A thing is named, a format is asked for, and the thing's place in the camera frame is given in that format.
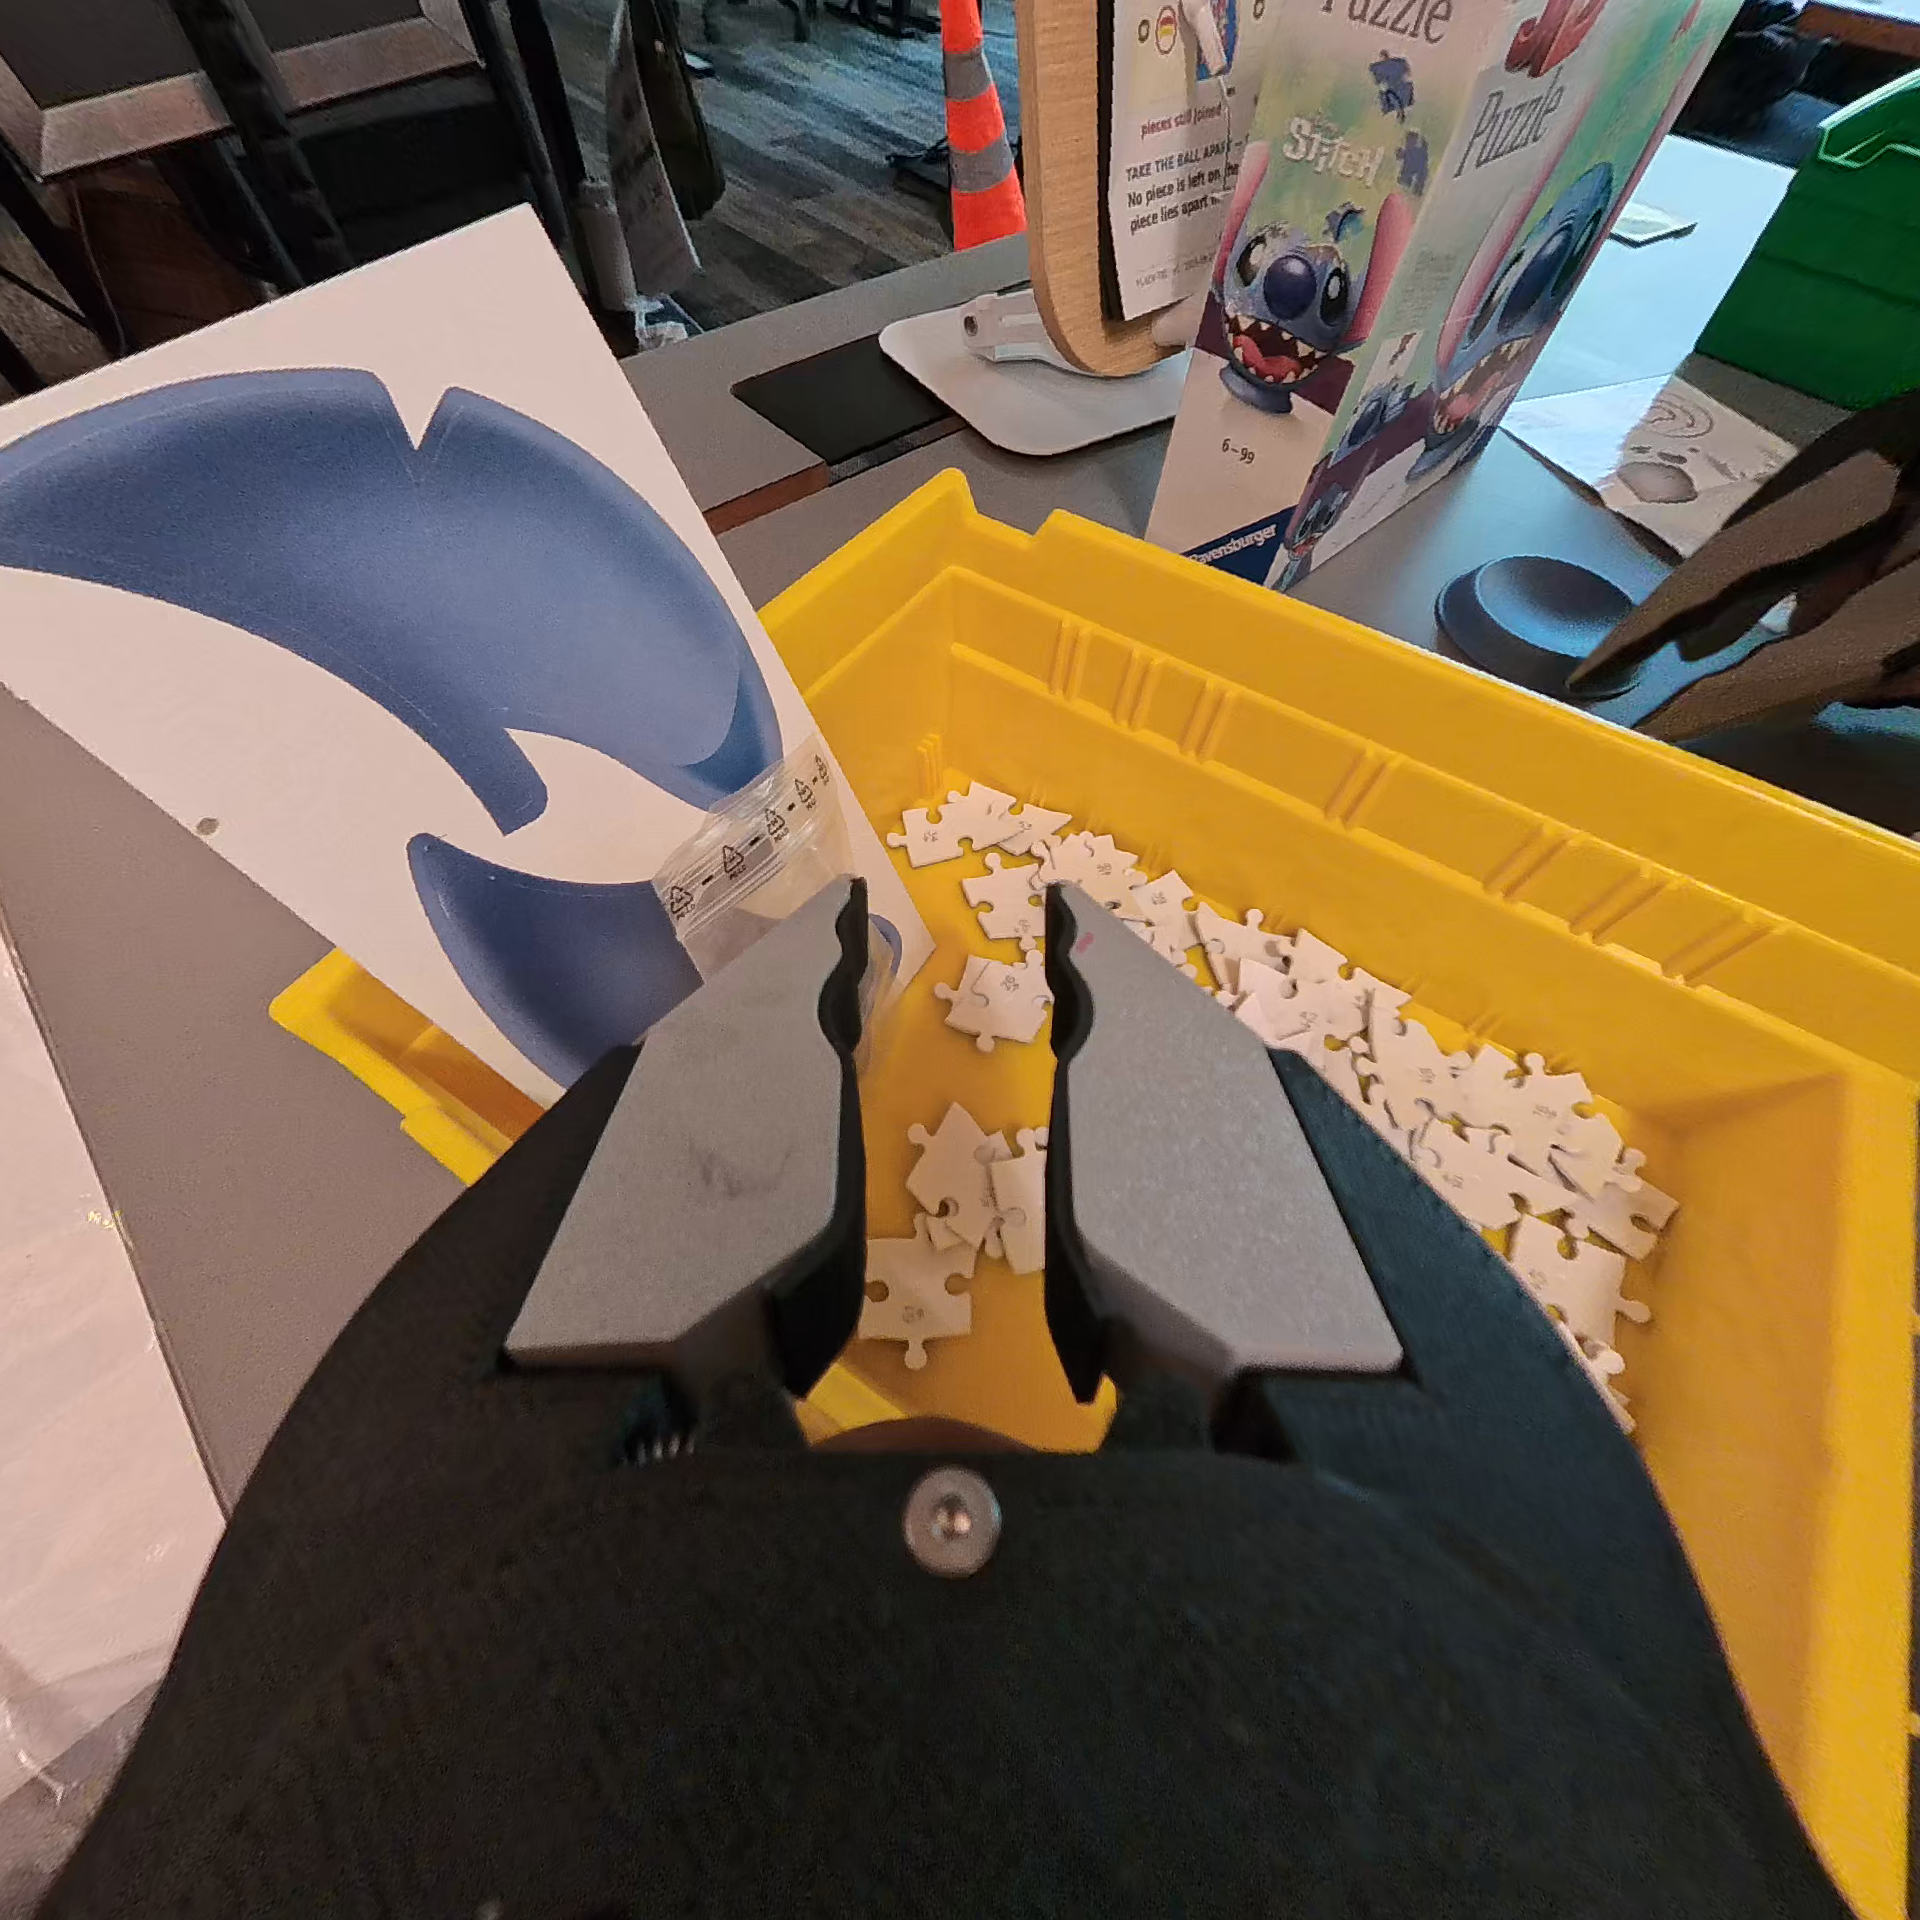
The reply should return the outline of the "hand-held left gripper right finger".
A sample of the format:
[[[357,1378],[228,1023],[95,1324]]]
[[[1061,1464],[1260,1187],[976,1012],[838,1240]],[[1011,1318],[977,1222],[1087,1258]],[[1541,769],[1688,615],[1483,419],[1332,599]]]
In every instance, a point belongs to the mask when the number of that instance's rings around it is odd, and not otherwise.
[[[1046,1335],[1079,1404],[1167,1376],[1385,1378],[1404,1345],[1260,1038],[1048,884]]]

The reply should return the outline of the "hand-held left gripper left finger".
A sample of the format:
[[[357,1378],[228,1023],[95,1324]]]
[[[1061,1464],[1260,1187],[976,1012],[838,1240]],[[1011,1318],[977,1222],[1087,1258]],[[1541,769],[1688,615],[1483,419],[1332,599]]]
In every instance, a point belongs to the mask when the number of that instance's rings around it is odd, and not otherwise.
[[[733,1376],[807,1398],[865,1303],[857,1054],[869,887],[829,880],[655,1023],[534,1280],[508,1359]]]

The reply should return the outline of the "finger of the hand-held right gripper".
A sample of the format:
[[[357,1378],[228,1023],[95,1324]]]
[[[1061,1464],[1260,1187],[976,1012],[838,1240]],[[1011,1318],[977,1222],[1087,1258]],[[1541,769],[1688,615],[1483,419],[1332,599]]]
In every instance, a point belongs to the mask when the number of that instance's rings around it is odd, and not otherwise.
[[[1686,683],[1641,720],[1643,737],[1686,746],[1731,729],[1806,722],[1831,707],[1916,707],[1918,641],[1845,654],[1836,641],[1776,641]]]
[[[1681,699],[1916,698],[1918,399],[1797,451],[1567,678],[1608,699],[1673,649],[1708,663]]]

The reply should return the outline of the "pile of white puzzle pieces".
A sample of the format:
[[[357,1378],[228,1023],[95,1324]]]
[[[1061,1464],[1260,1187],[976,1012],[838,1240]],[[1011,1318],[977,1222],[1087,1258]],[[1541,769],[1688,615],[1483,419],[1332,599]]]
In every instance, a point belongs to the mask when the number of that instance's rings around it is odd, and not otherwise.
[[[1224,915],[1108,832],[981,783],[904,809],[883,842],[915,873],[976,865],[963,898],[995,951],[969,951],[956,983],[935,990],[956,1033],[988,1054],[1038,1043],[1044,892],[1077,884],[1261,1044],[1312,1067],[1495,1247],[1619,1426],[1637,1428],[1619,1332],[1651,1320],[1629,1282],[1677,1201],[1645,1178],[1579,1072],[1497,1044],[1449,1050],[1407,993],[1307,929],[1269,926],[1254,905]]]

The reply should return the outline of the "yellow plastic bin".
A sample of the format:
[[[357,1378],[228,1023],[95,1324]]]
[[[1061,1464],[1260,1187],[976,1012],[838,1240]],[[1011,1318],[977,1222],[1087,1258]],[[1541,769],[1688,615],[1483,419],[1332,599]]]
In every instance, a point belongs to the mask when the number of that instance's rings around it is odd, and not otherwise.
[[[1579,1072],[1677,1211],[1637,1446],[1860,1915],[1916,1915],[1916,851],[941,473],[761,622],[877,832],[983,783]]]

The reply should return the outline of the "cartoon puzzle box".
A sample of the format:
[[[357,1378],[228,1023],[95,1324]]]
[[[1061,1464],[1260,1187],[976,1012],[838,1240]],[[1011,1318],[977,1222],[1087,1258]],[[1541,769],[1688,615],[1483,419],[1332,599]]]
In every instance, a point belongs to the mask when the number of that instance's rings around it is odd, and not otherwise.
[[[1144,539],[1285,592],[1478,456],[1735,14],[1285,4]]]

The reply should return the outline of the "blue round stand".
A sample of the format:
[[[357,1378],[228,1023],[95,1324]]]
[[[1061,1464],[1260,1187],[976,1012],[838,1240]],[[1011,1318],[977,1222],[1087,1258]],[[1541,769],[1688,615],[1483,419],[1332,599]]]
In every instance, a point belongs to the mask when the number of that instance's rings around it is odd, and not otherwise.
[[[1454,577],[1436,594],[1433,619],[1461,663],[1549,699],[1589,703],[1573,675],[1635,607],[1591,567],[1507,559]]]

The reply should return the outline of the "clear plastic bag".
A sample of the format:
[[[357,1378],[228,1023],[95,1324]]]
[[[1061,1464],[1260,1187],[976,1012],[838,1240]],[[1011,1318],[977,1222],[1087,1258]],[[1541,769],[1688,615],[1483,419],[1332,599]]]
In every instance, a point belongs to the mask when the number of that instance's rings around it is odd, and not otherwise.
[[[819,732],[702,816],[652,878],[702,986],[838,880],[864,880],[857,806]]]

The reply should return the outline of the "white card with blue print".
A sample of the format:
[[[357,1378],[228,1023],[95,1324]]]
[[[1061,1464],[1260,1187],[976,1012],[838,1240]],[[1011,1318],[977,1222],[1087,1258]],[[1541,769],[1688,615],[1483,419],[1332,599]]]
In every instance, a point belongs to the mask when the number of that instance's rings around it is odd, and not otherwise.
[[[653,878],[808,746],[901,978],[931,960],[532,211],[1,435],[4,690],[521,1096],[696,990]]]

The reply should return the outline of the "white laminated sheet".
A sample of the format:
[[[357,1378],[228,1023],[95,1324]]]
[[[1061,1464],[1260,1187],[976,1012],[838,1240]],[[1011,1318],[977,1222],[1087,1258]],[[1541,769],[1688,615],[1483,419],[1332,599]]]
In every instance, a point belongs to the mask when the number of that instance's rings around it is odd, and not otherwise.
[[[167,1667],[223,1514],[12,954],[1,959],[1,1790]]]

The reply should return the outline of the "white paper note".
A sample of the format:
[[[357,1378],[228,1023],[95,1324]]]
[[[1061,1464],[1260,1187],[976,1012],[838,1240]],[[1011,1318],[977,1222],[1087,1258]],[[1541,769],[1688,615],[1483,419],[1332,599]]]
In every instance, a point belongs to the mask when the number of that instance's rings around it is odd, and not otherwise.
[[[1099,26],[1101,314],[1196,296],[1272,57],[1277,2],[1111,2]]]

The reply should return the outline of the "orange traffic cone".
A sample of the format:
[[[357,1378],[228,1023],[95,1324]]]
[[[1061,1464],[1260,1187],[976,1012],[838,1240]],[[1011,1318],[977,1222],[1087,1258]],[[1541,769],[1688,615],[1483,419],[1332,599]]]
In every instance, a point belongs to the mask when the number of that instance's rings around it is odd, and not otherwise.
[[[940,22],[950,242],[967,252],[1024,233],[1024,187],[977,2],[941,2]]]

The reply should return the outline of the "white hanging tag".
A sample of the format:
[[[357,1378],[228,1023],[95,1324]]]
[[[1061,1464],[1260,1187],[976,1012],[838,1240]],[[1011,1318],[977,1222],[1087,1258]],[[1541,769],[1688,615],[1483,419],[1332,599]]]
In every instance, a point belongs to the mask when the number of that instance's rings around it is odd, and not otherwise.
[[[608,184],[637,302],[675,297],[702,271],[640,83],[632,10],[615,10],[608,49]]]

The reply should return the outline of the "dark metal-edged table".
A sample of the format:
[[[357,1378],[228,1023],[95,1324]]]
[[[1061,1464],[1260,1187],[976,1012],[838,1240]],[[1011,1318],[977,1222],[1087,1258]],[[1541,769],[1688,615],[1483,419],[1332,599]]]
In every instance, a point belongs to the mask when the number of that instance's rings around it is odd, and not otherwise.
[[[477,54],[459,2],[247,2],[296,110],[462,74]]]
[[[1,132],[35,178],[155,153],[228,127],[171,4],[1,4]]]

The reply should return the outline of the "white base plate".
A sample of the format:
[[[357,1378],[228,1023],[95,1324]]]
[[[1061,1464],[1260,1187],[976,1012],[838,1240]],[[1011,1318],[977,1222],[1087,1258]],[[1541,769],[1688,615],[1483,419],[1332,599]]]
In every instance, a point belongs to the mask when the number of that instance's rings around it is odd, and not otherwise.
[[[1191,353],[1134,376],[1072,369],[1030,289],[889,323],[879,353],[1000,451],[1048,460],[1174,419]]]

